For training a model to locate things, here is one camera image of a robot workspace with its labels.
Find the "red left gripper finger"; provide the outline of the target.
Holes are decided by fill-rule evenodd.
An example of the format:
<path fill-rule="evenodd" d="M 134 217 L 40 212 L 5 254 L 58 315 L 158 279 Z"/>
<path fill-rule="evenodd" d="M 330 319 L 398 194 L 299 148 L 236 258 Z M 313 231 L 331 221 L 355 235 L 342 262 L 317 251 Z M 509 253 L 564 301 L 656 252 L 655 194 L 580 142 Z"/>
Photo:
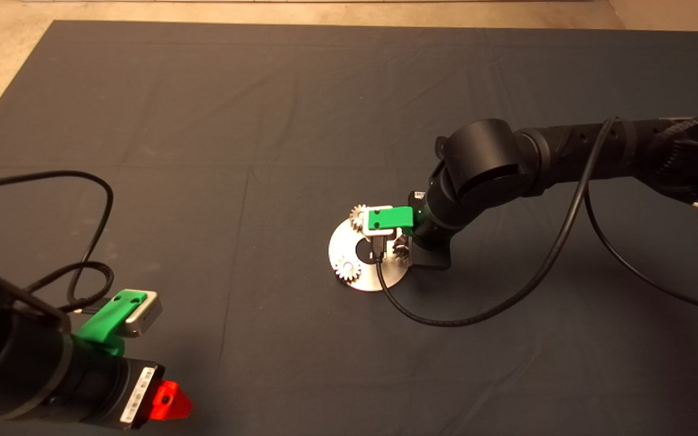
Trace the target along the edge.
<path fill-rule="evenodd" d="M 176 381 L 161 380 L 153 396 L 151 420 L 180 420 L 189 417 L 192 402 Z"/>

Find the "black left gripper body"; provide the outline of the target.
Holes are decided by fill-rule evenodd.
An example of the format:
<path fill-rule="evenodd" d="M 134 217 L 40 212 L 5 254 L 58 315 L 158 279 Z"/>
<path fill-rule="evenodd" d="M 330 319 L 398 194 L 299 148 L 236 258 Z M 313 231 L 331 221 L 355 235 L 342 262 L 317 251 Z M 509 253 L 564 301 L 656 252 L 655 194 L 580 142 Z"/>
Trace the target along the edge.
<path fill-rule="evenodd" d="M 164 365 L 133 358 L 118 358 L 119 372 L 113 394 L 98 413 L 98 425 L 123 431 L 138 430 L 147 424 Z"/>

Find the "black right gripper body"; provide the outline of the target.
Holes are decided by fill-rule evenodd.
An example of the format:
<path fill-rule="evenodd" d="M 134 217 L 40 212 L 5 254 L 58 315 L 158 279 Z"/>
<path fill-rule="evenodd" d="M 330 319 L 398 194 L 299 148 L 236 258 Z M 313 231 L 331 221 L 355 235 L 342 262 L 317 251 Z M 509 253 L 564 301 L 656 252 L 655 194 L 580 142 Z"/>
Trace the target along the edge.
<path fill-rule="evenodd" d="M 416 268 L 451 268 L 450 243 L 465 228 L 465 210 L 444 191 L 411 191 L 409 259 Z"/>

